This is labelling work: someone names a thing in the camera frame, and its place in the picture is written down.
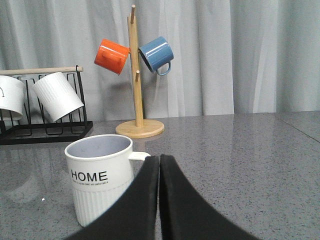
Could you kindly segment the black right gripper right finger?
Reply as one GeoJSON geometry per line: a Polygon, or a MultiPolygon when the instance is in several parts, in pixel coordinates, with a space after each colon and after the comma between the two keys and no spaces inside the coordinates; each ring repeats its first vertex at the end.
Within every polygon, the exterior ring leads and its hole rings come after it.
{"type": "Polygon", "coordinates": [[[159,211],[164,240],[254,240],[211,207],[171,155],[160,157],[159,211]]]}

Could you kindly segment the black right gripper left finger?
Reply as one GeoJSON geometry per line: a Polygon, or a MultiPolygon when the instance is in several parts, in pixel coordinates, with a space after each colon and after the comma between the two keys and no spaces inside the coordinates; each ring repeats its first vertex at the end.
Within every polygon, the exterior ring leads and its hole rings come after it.
{"type": "Polygon", "coordinates": [[[153,240],[158,206],[160,162],[145,158],[124,194],[100,217],[69,240],[153,240]]]}

